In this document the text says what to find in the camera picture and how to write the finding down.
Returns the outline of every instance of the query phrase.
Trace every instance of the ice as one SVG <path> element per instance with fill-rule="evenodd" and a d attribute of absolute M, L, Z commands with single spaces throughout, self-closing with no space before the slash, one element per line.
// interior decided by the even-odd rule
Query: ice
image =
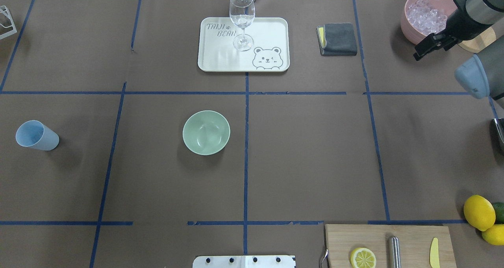
<path fill-rule="evenodd" d="M 443 10 L 435 9 L 426 0 L 417 0 L 406 10 L 406 17 L 423 35 L 438 33 L 446 28 L 448 17 Z"/>

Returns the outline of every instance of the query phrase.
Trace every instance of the yellow utensil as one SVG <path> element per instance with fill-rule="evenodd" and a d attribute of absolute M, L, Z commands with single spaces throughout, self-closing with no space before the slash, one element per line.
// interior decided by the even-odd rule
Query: yellow utensil
<path fill-rule="evenodd" d="M 439 268 L 439 249 L 437 246 L 437 238 L 432 239 L 432 244 L 430 245 L 429 262 L 432 268 Z"/>

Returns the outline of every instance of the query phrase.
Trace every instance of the wine glass base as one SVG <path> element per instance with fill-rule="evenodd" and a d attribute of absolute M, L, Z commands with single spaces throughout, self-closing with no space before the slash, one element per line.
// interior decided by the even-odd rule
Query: wine glass base
<path fill-rule="evenodd" d="M 248 51 L 254 45 L 254 40 L 250 35 L 237 35 L 233 40 L 233 46 L 241 52 Z"/>

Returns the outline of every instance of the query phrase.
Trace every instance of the yellow lemon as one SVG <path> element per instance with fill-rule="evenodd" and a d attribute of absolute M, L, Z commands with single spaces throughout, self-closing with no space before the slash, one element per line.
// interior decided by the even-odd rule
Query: yellow lemon
<path fill-rule="evenodd" d="M 490 229 L 482 232 L 481 235 L 489 244 L 504 245 L 504 225 L 493 225 Z"/>
<path fill-rule="evenodd" d="M 484 232 L 495 224 L 495 210 L 490 201 L 471 196 L 464 204 L 464 216 L 470 225 Z"/>
<path fill-rule="evenodd" d="M 376 257 L 371 250 L 358 247 L 350 254 L 350 263 L 353 268 L 375 268 Z"/>

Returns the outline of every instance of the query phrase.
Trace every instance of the lime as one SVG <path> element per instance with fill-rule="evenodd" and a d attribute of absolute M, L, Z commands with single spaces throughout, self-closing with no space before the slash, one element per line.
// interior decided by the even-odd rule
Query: lime
<path fill-rule="evenodd" d="M 494 202 L 492 206 L 495 210 L 495 222 L 504 223 L 504 202 Z"/>
<path fill-rule="evenodd" d="M 481 235 L 489 244 L 504 245 L 504 225 L 493 225 Z"/>
<path fill-rule="evenodd" d="M 464 204 L 464 216 L 470 225 L 484 232 L 495 224 L 495 210 L 482 196 L 471 196 Z"/>
<path fill-rule="evenodd" d="M 376 257 L 371 250 L 358 247 L 350 254 L 350 263 L 353 268 L 375 268 Z"/>

